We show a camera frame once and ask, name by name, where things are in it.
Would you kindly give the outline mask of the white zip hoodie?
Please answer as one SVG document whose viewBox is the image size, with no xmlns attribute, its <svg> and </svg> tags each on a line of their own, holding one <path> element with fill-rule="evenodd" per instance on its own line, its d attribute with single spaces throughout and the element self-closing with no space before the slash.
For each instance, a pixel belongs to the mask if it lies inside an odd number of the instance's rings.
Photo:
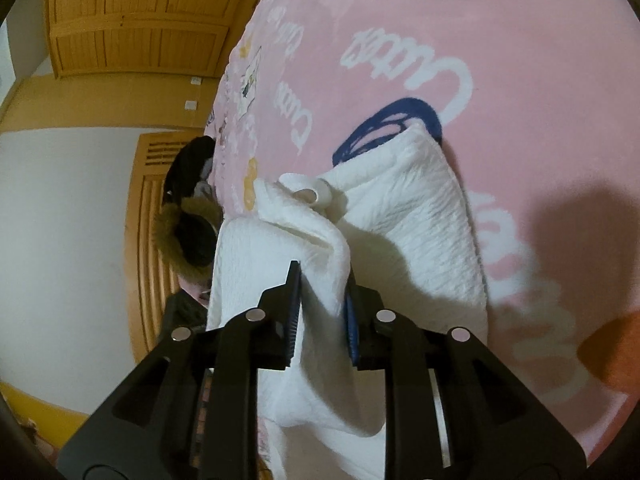
<svg viewBox="0 0 640 480">
<path fill-rule="evenodd" d="M 219 328 L 302 270 L 294 356 L 258 375 L 259 454 L 277 479 L 378 479 L 384 376 L 348 355 L 346 308 L 359 287 L 445 333 L 488 335 L 480 256 L 468 204 L 446 156 L 415 122 L 318 177 L 257 180 L 255 210 L 226 220 L 207 325 Z"/>
</svg>

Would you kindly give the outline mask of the dark brown garment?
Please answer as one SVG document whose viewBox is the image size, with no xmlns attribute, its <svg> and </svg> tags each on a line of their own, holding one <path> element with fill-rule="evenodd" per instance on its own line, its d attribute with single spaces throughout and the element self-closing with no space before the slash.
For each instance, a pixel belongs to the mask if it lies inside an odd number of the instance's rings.
<svg viewBox="0 0 640 480">
<path fill-rule="evenodd" d="M 165 310 L 160 324 L 157 342 L 168 337 L 178 327 L 198 328 L 206 325 L 207 309 L 191 295 L 180 289 L 170 295 L 165 304 Z"/>
</svg>

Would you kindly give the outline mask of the wooden headboard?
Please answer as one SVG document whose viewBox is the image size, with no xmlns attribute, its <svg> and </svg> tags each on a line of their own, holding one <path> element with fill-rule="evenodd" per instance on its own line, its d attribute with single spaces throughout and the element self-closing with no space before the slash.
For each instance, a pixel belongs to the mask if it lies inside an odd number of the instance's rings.
<svg viewBox="0 0 640 480">
<path fill-rule="evenodd" d="M 160 256 L 154 219 L 172 162 L 191 131 L 143 133 L 132 164 L 124 233 L 126 308 L 132 355 L 139 363 L 155 347 L 168 296 L 179 290 L 177 275 Z"/>
</svg>

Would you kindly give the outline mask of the black fur-trimmed coat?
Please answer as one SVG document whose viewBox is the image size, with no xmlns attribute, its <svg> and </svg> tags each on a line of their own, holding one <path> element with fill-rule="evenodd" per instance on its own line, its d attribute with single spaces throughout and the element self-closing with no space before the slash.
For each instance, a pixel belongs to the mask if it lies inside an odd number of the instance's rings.
<svg viewBox="0 0 640 480">
<path fill-rule="evenodd" d="M 209 183 L 216 142 L 199 136 L 186 144 L 169 167 L 153 240 L 160 255 L 184 280 L 206 284 L 212 278 L 224 213 Z"/>
</svg>

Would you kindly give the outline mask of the pink patterned bed blanket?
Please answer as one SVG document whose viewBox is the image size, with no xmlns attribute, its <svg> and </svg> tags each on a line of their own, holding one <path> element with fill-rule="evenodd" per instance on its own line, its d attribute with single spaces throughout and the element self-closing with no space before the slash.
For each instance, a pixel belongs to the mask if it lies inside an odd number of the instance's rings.
<svg viewBox="0 0 640 480">
<path fill-rule="evenodd" d="M 469 196 L 490 340 L 600 456 L 639 397 L 639 22 L 627 0 L 260 0 L 207 131 L 224 209 L 420 120 Z"/>
</svg>

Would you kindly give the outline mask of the wooden wardrobe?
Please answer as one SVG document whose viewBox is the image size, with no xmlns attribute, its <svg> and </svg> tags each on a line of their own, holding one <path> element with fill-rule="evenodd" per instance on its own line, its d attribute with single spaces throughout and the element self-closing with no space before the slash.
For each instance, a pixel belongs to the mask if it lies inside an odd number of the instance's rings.
<svg viewBox="0 0 640 480">
<path fill-rule="evenodd" d="M 218 78 L 258 1 L 46 0 L 53 73 Z"/>
</svg>

